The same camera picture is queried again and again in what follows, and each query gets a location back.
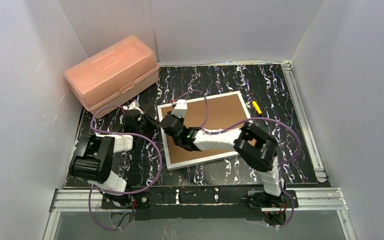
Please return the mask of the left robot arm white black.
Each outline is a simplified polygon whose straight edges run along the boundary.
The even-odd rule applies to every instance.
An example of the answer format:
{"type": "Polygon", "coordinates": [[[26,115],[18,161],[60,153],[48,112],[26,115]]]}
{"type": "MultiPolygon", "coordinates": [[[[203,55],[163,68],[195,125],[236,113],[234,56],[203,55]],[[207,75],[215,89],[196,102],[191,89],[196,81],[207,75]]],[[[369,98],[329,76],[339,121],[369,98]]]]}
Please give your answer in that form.
{"type": "Polygon", "coordinates": [[[128,183],[112,171],[113,155],[137,146],[139,135],[154,131],[159,121],[139,109],[130,109],[122,117],[114,134],[86,134],[77,144],[68,174],[97,186],[104,193],[122,196],[128,183]]]}

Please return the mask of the yellow handled screwdriver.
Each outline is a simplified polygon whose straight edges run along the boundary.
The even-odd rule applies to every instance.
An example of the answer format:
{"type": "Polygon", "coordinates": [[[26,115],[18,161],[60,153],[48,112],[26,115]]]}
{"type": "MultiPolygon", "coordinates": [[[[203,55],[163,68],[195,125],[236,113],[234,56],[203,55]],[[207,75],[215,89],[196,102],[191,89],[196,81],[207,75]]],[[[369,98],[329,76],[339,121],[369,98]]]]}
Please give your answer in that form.
{"type": "Polygon", "coordinates": [[[259,117],[263,116],[263,112],[256,101],[252,101],[252,106],[259,117]]]}

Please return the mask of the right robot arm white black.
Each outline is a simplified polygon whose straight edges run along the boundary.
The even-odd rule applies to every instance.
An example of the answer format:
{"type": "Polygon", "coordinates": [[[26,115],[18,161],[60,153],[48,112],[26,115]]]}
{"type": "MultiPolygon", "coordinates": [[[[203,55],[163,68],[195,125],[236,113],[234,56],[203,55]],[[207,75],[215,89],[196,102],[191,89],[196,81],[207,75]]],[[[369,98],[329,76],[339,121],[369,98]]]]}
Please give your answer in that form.
{"type": "Polygon", "coordinates": [[[202,127],[186,127],[184,120],[169,114],[160,122],[163,132],[174,144],[189,152],[207,150],[235,151],[260,174],[267,195],[281,197],[285,182],[280,176],[279,146],[267,132],[250,121],[241,121],[224,130],[207,130],[202,127]]]}

